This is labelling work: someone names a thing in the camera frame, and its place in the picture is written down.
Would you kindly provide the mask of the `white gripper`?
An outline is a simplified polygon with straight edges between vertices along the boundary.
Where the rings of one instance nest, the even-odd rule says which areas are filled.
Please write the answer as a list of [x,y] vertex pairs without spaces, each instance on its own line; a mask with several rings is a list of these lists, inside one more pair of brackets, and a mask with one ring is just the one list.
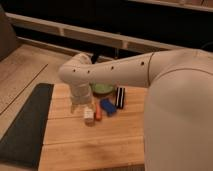
[[78,106],[92,103],[92,90],[89,84],[70,85],[71,112]]

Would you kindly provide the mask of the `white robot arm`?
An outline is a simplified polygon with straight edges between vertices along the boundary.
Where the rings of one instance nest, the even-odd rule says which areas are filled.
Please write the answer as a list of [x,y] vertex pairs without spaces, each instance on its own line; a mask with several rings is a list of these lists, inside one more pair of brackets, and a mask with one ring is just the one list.
[[146,87],[146,171],[213,171],[213,53],[178,49],[93,64],[78,54],[59,69],[74,102],[91,83]]

